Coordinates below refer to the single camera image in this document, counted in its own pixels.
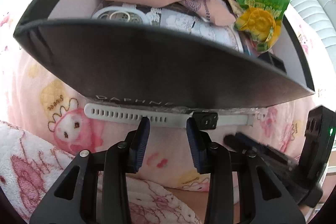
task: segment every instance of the yellow candy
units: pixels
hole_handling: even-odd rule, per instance
[[[269,32],[273,27],[276,33],[276,22],[273,16],[261,8],[248,8],[245,13],[237,18],[236,27],[240,31],[249,31],[258,39],[258,41],[265,42],[269,38]]]

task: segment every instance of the green and yellow package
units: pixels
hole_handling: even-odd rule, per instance
[[[237,18],[239,31],[251,33],[257,52],[268,51],[278,40],[284,12],[290,0],[237,0],[244,14]]]

